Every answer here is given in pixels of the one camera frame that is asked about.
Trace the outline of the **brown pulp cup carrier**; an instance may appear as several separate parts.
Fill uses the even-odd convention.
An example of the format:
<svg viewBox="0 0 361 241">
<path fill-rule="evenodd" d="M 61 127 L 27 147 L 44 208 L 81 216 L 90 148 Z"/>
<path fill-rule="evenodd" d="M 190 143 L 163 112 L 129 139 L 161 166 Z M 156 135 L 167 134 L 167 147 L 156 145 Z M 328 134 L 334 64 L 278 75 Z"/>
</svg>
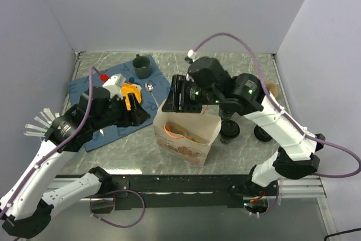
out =
<svg viewBox="0 0 361 241">
<path fill-rule="evenodd" d="M 195 136 L 195 135 L 189 135 L 185 128 L 182 126 L 175 124 L 173 122 L 168 122 L 164 125 L 164 132 L 170 136 L 173 139 L 189 139 L 193 142 L 199 143 L 199 144 L 207 144 L 208 142 L 204 139 Z"/>
</svg>

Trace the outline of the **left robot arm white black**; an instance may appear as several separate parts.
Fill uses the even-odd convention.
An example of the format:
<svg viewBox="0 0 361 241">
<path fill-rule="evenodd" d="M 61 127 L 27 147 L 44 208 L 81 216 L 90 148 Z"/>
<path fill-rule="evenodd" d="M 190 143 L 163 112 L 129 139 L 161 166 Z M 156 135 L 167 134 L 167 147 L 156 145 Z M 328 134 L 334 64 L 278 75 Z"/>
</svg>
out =
<svg viewBox="0 0 361 241">
<path fill-rule="evenodd" d="M 108 126 L 140 126 L 150 118 L 133 93 L 111 94 L 103 87 L 91 87 L 79 102 L 57 117 L 28 168 L 14 187 L 1 197 L 4 231 L 14 237 L 31 239 L 42 232 L 51 219 L 82 198 L 107 196 L 112 176 L 103 168 L 91 168 L 81 178 L 47 192 L 60 169 L 93 134 Z"/>
</svg>

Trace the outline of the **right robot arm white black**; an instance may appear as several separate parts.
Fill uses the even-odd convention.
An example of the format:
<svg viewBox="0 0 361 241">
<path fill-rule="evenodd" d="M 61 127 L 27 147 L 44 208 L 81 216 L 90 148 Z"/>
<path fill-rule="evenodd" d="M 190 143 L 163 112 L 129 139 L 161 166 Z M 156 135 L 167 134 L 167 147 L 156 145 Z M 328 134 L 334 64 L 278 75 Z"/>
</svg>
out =
<svg viewBox="0 0 361 241">
<path fill-rule="evenodd" d="M 279 144 L 276 153 L 253 166 L 248 178 L 235 187 L 241 195 L 255 197 L 279 178 L 301 179 L 317 172 L 320 159 L 315 153 L 323 148 L 317 141 L 324 136 L 298 125 L 255 75 L 242 73 L 232 77 L 216 58 L 195 60 L 187 75 L 172 77 L 161 110 L 199 113 L 204 105 L 218 105 L 229 115 L 245 117 Z"/>
</svg>

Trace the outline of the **cream paper bag orange handles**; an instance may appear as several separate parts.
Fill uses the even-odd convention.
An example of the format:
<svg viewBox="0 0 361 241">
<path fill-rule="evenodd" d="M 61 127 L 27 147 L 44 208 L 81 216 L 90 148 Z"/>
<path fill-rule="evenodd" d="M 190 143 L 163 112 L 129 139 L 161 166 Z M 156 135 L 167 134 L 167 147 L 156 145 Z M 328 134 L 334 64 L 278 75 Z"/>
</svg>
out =
<svg viewBox="0 0 361 241">
<path fill-rule="evenodd" d="M 203 166 L 220 132 L 221 118 L 203 113 L 163 112 L 159 108 L 153 129 L 161 151 Z"/>
</svg>

